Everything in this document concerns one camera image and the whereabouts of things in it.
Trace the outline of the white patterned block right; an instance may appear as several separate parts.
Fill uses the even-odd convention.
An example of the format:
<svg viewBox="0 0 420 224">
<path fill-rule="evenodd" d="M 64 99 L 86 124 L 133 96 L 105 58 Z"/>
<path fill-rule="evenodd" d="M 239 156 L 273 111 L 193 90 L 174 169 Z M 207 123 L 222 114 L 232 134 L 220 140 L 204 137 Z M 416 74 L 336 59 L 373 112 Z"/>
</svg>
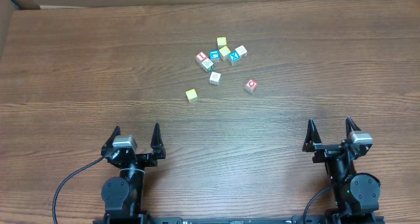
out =
<svg viewBox="0 0 420 224">
<path fill-rule="evenodd" d="M 236 47 L 235 51 L 239 54 L 240 58 L 244 58 L 247 56 L 247 49 L 243 45 Z"/>
</svg>

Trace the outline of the red I block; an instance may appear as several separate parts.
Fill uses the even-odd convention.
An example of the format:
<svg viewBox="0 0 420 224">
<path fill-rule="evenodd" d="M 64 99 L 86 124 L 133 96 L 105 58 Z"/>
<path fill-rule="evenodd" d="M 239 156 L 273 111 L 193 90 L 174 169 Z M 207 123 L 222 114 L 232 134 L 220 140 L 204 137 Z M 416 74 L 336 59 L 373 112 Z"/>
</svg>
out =
<svg viewBox="0 0 420 224">
<path fill-rule="evenodd" d="M 208 58 L 208 56 L 203 52 L 203 51 L 200 51 L 196 56 L 195 56 L 195 58 L 196 58 L 196 62 L 198 63 L 198 64 L 201 64 L 205 59 L 207 59 Z"/>
</svg>

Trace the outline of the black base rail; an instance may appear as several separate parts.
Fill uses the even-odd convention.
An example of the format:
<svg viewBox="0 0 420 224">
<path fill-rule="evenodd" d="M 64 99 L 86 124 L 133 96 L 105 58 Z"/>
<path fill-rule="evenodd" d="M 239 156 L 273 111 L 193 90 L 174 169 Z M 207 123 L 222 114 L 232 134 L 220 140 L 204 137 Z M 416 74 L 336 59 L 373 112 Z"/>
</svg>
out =
<svg viewBox="0 0 420 224">
<path fill-rule="evenodd" d="M 92 221 L 94 224 L 105 224 L 105 223 L 145 223 L 141 218 L 138 219 L 128 219 L 126 221 L 107 221 L 104 217 L 101 220 Z M 254 219 L 240 219 L 240 218 L 211 218 L 211 219 L 183 219 L 181 217 L 148 217 L 147 223 L 151 224 L 302 224 L 303 219 L 300 215 L 294 215 L 288 218 L 254 218 Z M 322 215 L 309 215 L 306 217 L 306 222 L 308 224 L 325 224 L 332 223 L 328 222 L 327 219 Z M 375 217 L 373 220 L 363 220 L 355 219 L 350 221 L 349 219 L 343 218 L 341 223 L 380 223 L 385 224 L 384 217 Z"/>
</svg>

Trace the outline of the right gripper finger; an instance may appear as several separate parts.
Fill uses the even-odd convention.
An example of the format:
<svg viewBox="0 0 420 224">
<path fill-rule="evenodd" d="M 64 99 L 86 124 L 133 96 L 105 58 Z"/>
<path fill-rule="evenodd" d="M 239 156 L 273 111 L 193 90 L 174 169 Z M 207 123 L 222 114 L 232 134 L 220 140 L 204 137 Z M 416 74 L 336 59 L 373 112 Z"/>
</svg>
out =
<svg viewBox="0 0 420 224">
<path fill-rule="evenodd" d="M 321 138 L 312 118 L 308 121 L 306 137 L 303 144 L 304 151 L 316 151 L 322 145 Z"/>
<path fill-rule="evenodd" d="M 354 120 L 348 116 L 346 118 L 346 136 L 349 137 L 354 131 L 360 131 L 360 128 L 355 124 Z"/>
</svg>

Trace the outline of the blue L block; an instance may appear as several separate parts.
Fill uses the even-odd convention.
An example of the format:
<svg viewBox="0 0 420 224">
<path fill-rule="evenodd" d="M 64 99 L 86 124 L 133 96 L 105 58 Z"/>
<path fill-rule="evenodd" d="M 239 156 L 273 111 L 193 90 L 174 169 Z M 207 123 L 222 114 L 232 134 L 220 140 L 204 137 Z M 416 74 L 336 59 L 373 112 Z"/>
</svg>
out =
<svg viewBox="0 0 420 224">
<path fill-rule="evenodd" d="M 209 51 L 209 59 L 212 60 L 214 63 L 220 62 L 220 53 L 218 50 Z"/>
</svg>

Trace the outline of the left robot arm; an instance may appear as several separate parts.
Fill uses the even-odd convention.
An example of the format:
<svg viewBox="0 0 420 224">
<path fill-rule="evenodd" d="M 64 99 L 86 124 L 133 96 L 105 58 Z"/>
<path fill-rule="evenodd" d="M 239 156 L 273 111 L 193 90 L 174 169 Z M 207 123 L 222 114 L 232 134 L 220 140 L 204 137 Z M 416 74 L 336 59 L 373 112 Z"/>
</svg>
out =
<svg viewBox="0 0 420 224">
<path fill-rule="evenodd" d="M 149 219 L 142 210 L 145 169 L 156 167 L 158 160 L 166 158 L 165 147 L 157 123 L 151 138 L 149 153 L 137 153 L 137 142 L 132 135 L 122 135 L 116 127 L 101 148 L 106 161 L 119 169 L 119 175 L 108 179 L 102 186 L 101 197 L 105 212 L 101 223 L 146 223 Z"/>
</svg>

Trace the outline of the red circle block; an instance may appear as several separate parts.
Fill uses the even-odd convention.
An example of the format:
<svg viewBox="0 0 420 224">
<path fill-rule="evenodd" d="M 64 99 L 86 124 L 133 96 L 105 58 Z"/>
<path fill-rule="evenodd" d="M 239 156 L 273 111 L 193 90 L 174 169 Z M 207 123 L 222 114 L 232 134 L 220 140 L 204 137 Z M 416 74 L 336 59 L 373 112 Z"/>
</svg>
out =
<svg viewBox="0 0 420 224">
<path fill-rule="evenodd" d="M 252 78 L 250 78 L 247 83 L 245 84 L 244 89 L 249 93 L 253 93 L 258 86 L 258 82 Z"/>
</svg>

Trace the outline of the white spiral block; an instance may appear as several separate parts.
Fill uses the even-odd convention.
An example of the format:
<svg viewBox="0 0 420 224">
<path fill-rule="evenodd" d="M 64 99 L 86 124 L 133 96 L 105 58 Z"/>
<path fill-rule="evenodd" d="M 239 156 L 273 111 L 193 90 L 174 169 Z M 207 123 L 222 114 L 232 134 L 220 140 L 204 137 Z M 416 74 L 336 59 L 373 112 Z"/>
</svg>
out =
<svg viewBox="0 0 420 224">
<path fill-rule="evenodd" d="M 221 82 L 221 73 L 211 72 L 209 82 L 213 85 L 220 85 Z"/>
</svg>

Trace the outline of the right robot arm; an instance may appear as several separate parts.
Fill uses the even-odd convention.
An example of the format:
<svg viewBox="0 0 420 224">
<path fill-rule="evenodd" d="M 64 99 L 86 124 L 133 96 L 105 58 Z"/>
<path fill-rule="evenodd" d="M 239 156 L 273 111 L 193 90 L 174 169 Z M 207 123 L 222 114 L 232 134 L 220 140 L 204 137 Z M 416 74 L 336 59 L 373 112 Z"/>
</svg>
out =
<svg viewBox="0 0 420 224">
<path fill-rule="evenodd" d="M 383 223 L 375 217 L 379 209 L 381 182 L 369 173 L 358 173 L 354 161 L 365 156 L 373 145 L 373 138 L 362 131 L 351 117 L 346 119 L 346 138 L 336 145 L 323 145 L 311 118 L 308 120 L 304 152 L 312 152 L 314 163 L 323 163 L 330 178 L 330 186 L 315 194 L 306 205 L 301 223 Z M 333 191 L 336 207 L 325 211 L 317 221 L 308 215 L 309 207 L 322 194 Z"/>
</svg>

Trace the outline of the yellow block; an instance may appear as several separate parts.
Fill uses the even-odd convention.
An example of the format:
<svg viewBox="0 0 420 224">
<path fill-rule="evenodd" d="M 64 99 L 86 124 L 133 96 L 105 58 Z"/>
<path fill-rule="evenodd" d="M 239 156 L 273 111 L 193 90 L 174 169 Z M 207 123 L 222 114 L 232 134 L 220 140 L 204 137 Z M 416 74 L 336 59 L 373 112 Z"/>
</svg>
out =
<svg viewBox="0 0 420 224">
<path fill-rule="evenodd" d="M 217 48 L 218 49 L 223 48 L 224 46 L 226 46 L 226 44 L 227 44 L 226 37 L 218 37 L 217 38 Z"/>
<path fill-rule="evenodd" d="M 222 60 L 227 60 L 231 50 L 227 46 L 223 46 L 219 49 L 220 58 Z"/>
<path fill-rule="evenodd" d="M 186 97 L 189 103 L 196 102 L 198 100 L 198 94 L 195 89 L 190 89 L 186 92 Z"/>
</svg>

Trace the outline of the white green-sided block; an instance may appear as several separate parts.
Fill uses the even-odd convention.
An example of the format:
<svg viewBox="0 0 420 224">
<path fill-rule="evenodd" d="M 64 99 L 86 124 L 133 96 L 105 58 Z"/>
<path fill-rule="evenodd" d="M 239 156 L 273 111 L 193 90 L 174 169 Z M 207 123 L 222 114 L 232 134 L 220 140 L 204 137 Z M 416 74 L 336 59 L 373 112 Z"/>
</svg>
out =
<svg viewBox="0 0 420 224">
<path fill-rule="evenodd" d="M 215 64 L 214 64 L 214 62 L 212 61 L 212 60 L 210 60 L 209 58 L 206 58 L 206 59 L 204 59 L 202 62 L 201 62 L 201 67 L 206 71 L 206 72 L 211 72 L 213 69 L 214 69 L 214 67 L 215 67 Z"/>
</svg>

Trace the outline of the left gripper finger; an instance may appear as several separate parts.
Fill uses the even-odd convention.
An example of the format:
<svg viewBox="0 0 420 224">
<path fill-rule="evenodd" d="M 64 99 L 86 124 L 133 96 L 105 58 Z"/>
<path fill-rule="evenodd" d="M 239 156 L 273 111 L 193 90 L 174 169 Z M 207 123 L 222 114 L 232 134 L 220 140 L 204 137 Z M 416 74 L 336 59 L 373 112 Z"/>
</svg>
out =
<svg viewBox="0 0 420 224">
<path fill-rule="evenodd" d="M 150 147 L 155 154 L 163 154 L 164 153 L 164 145 L 161 138 L 161 130 L 158 123 L 155 124 L 154 132 L 152 135 Z"/>
<path fill-rule="evenodd" d="M 121 135 L 121 129 L 120 126 L 117 125 L 108 140 L 105 142 L 104 148 L 111 147 L 115 137 L 118 135 Z"/>
</svg>

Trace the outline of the blue X block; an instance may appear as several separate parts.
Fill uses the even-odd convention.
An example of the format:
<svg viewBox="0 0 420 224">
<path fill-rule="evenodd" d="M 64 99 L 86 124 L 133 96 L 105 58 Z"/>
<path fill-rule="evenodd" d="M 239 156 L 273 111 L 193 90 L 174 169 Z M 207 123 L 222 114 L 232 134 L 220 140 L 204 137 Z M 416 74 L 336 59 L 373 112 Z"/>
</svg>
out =
<svg viewBox="0 0 420 224">
<path fill-rule="evenodd" d="M 230 64 L 232 66 L 235 66 L 240 63 L 241 57 L 236 51 L 233 51 L 228 55 L 228 59 L 229 59 Z"/>
</svg>

